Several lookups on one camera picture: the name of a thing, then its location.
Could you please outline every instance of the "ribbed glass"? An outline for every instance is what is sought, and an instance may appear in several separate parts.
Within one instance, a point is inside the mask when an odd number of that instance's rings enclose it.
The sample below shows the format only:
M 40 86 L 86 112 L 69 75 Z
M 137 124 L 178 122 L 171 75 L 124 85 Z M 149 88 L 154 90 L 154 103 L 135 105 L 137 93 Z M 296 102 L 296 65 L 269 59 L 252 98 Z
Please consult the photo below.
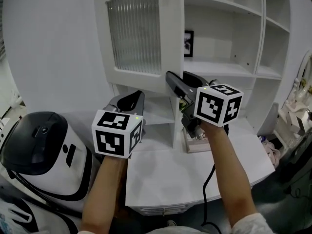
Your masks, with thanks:
M 158 0 L 111 0 L 108 15 L 116 67 L 160 74 Z

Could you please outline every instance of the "human arm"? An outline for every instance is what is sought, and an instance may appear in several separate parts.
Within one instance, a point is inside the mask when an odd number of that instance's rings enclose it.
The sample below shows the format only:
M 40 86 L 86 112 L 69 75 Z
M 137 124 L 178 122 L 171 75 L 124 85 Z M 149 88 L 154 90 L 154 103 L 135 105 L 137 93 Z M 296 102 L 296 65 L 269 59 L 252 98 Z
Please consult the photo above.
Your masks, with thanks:
M 250 184 L 223 128 L 202 122 L 214 158 L 219 191 L 231 227 L 242 218 L 257 213 Z
M 108 234 L 125 159 L 105 156 L 82 212 L 81 231 Z

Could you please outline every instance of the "white cube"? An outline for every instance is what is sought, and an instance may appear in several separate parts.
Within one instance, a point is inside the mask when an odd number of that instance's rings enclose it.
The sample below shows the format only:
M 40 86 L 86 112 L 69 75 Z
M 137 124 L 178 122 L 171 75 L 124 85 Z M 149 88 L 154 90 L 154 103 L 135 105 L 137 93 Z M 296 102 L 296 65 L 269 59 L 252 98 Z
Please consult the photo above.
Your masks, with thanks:
M 222 127 L 239 114 L 244 93 L 227 85 L 213 85 L 197 89 L 194 116 Z
M 128 158 L 141 141 L 143 116 L 98 110 L 92 123 L 95 152 Z

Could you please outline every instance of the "small framed photo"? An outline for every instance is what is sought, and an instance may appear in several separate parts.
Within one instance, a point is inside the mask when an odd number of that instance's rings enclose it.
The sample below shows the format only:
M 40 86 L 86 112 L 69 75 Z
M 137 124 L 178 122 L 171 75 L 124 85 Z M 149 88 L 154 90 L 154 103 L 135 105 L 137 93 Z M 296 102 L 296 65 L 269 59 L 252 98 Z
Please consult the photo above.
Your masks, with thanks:
M 194 31 L 184 31 L 184 57 L 193 57 Z

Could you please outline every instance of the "white shelf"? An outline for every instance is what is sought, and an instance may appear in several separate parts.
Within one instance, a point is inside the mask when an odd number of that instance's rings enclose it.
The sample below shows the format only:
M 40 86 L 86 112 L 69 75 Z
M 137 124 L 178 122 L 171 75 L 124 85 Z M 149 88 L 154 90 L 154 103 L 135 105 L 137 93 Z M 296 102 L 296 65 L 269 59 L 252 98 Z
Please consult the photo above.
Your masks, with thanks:
M 229 123 L 229 138 L 235 139 L 244 135 L 254 135 L 254 129 L 245 117 L 238 118 Z
M 251 8 L 240 5 L 228 0 L 184 0 L 185 5 L 199 5 L 217 8 L 224 11 L 237 12 L 242 14 L 254 14 L 261 16 L 260 12 L 257 12 Z
M 137 91 L 138 89 L 137 88 L 133 88 L 133 87 L 128 87 L 128 92 L 135 92 Z M 145 99 L 147 98 L 158 98 L 158 97 L 164 97 L 164 94 L 160 94 L 160 93 L 155 93 L 155 92 L 152 92 L 152 91 L 148 91 L 148 90 L 144 90 L 144 89 L 140 89 L 144 95 L 145 95 Z
M 228 58 L 184 58 L 184 70 L 198 76 L 254 76 Z
M 169 150 L 173 148 L 169 124 L 148 125 L 144 127 L 145 135 L 133 152 Z
M 146 125 L 174 123 L 175 117 L 169 97 L 146 98 L 143 117 Z
M 273 19 L 267 17 L 266 23 L 272 27 L 276 27 L 276 28 L 281 28 L 283 30 L 285 30 L 286 32 L 289 33 L 289 29 L 287 29 L 285 26 L 283 26 L 282 24 L 278 23 L 277 21 L 274 21 Z
M 258 133 L 274 102 L 281 80 L 258 78 L 246 107 L 246 117 Z
M 282 76 L 270 67 L 259 65 L 257 68 L 257 76 L 270 79 L 282 79 Z
M 287 32 L 290 28 L 290 14 L 289 0 L 266 0 L 267 19 Z

